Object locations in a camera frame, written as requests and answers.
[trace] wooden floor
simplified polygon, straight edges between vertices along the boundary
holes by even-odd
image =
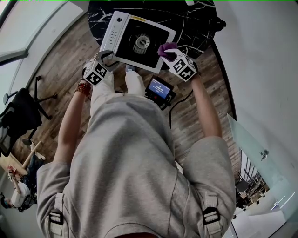
[[[80,80],[82,66],[86,60],[90,59],[98,51],[99,45],[89,30],[87,17],[83,16],[53,47],[36,74],[43,77],[43,80],[38,82],[39,98],[48,97],[54,93],[58,94],[58,99],[51,99],[41,103],[48,115],[53,115],[53,119],[49,121],[42,116],[42,125],[38,128],[33,138],[33,142],[41,141],[43,143],[38,151],[49,160],[54,158],[60,124],[75,87]],[[231,105],[221,70],[211,47],[197,59],[197,64],[202,74],[204,85],[220,117],[223,138],[228,143],[234,176],[237,177],[237,173],[240,170],[240,152],[232,140],[227,118],[227,113],[232,115]],[[120,92],[127,90],[124,80],[124,68],[125,65],[120,65],[114,72],[115,89]],[[140,70],[139,74],[143,76],[145,86],[147,86],[152,73]],[[180,80],[168,71],[162,71],[159,77],[175,86],[174,91],[177,96],[173,104],[183,99],[191,91],[189,82]],[[90,101],[86,98],[80,139],[85,134],[88,126],[90,119],[89,111]],[[164,113],[166,118],[169,118],[169,108]],[[203,137],[193,96],[190,96],[172,111],[172,132],[175,141],[176,159],[179,162],[183,162],[190,147]],[[29,153],[30,148],[24,146],[19,139],[14,146],[13,155],[20,162],[23,162]]]

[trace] red bracelet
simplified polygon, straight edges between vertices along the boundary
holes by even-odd
[[[82,92],[86,96],[90,93],[91,86],[87,83],[79,83],[78,86],[75,89],[75,92]]]

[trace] strap buckle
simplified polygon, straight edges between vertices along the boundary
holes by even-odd
[[[55,224],[58,224],[58,225],[63,225],[63,214],[62,212],[58,211],[54,211],[52,210],[50,212],[50,215],[49,215],[49,220],[50,222],[52,223],[55,223]]]
[[[216,219],[213,219],[211,221],[206,221],[206,218],[210,217],[210,216],[217,216]],[[218,213],[218,210],[215,207],[207,207],[204,211],[203,211],[203,225],[207,225],[213,222],[217,222],[220,220],[220,216]]]

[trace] person in white shirt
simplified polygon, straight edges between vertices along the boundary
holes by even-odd
[[[35,145],[32,143],[30,147],[31,150],[33,150]],[[27,175],[23,176],[22,182],[17,182],[14,174],[10,173],[15,190],[11,198],[5,198],[5,196],[1,194],[1,205],[4,208],[22,207],[26,196],[30,195],[30,188],[36,185],[37,170],[43,165],[45,159],[46,158],[38,152],[34,153],[27,168]]]

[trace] white appliance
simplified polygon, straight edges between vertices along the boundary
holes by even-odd
[[[111,50],[108,58],[159,73],[163,60],[160,45],[172,42],[176,31],[128,13],[115,11],[100,51]]]

